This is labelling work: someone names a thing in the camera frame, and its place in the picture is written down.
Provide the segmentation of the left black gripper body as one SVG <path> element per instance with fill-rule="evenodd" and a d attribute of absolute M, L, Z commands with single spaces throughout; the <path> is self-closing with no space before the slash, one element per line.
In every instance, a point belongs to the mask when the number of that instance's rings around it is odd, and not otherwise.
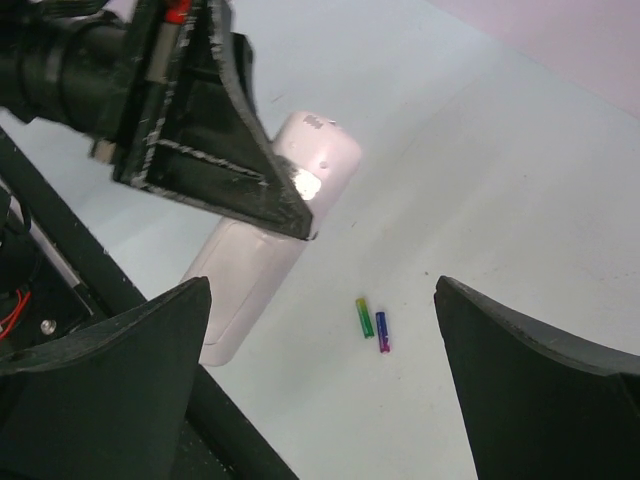
<path fill-rule="evenodd" d="M 143 1 L 128 27 L 92 156 L 125 185 L 210 182 L 209 12 Z"/>

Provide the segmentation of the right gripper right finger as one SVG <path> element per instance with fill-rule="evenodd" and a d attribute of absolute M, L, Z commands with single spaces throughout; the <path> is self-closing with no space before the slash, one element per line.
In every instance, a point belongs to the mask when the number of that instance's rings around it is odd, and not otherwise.
<path fill-rule="evenodd" d="M 638 478 L 638 356 L 451 277 L 434 303 L 479 478 Z"/>

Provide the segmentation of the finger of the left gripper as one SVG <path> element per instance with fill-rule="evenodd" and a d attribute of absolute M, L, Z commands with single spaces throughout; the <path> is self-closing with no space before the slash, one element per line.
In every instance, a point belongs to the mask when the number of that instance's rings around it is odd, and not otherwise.
<path fill-rule="evenodd" d="M 251 45 L 244 35 L 233 32 L 233 13 L 227 2 L 203 2 L 210 20 L 210 182 L 127 186 L 307 239 L 313 215 L 257 117 Z"/>

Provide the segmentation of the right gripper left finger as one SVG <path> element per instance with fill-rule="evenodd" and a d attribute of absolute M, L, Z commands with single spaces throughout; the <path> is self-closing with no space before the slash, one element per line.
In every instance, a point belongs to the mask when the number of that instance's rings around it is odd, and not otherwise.
<path fill-rule="evenodd" d="M 196 278 L 2 356 L 2 478 L 169 478 L 210 306 Z"/>

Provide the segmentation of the white remote control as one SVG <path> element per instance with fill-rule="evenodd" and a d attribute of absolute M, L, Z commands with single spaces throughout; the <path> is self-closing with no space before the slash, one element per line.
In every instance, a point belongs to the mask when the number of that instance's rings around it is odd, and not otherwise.
<path fill-rule="evenodd" d="M 313 214 L 316 236 L 354 176 L 361 148 L 335 121 L 308 111 L 287 118 L 273 147 Z M 200 364 L 217 367 L 233 358 L 307 244 L 239 220 L 219 220 L 183 276 L 205 277 L 210 285 Z"/>

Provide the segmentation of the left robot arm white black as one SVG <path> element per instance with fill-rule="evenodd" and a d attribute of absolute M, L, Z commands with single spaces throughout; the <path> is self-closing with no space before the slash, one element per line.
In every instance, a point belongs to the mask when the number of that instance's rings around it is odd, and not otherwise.
<path fill-rule="evenodd" d="M 313 215 L 253 96 L 226 1 L 1 5 L 1 105 L 92 138 L 117 183 L 305 240 Z"/>

